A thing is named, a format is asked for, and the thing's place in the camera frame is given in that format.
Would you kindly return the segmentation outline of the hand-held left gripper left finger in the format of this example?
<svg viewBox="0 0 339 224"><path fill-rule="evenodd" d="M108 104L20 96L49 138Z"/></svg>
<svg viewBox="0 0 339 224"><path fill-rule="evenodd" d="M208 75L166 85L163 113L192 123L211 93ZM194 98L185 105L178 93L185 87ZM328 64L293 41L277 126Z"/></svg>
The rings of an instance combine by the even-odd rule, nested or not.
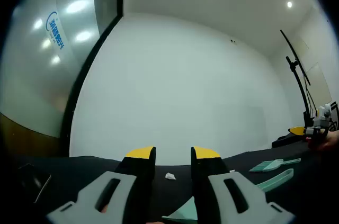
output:
<svg viewBox="0 0 339 224"><path fill-rule="evenodd" d="M50 223L146 223L155 175L156 148L127 153L115 171L106 171L81 189L75 202L47 214Z"/></svg>

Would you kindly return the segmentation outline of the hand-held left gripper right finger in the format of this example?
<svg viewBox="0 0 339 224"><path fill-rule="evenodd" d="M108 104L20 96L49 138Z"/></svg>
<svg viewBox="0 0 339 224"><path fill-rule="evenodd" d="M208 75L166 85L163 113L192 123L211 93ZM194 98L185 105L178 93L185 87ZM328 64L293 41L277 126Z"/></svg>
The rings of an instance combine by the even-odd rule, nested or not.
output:
<svg viewBox="0 0 339 224"><path fill-rule="evenodd" d="M292 169L256 185L230 172L217 152L193 146L191 177L198 223L293 223L296 218L265 195L290 180Z"/></svg>

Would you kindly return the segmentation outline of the person's right hand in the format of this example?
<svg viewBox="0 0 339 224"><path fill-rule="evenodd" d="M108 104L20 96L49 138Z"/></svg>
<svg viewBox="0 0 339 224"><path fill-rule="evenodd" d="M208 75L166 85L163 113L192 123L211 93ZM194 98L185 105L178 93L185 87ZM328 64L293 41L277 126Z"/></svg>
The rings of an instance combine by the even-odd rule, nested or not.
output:
<svg viewBox="0 0 339 224"><path fill-rule="evenodd" d="M329 131L326 137L321 140L307 137L306 141L311 150L318 152L338 150L338 130Z"/></svg>

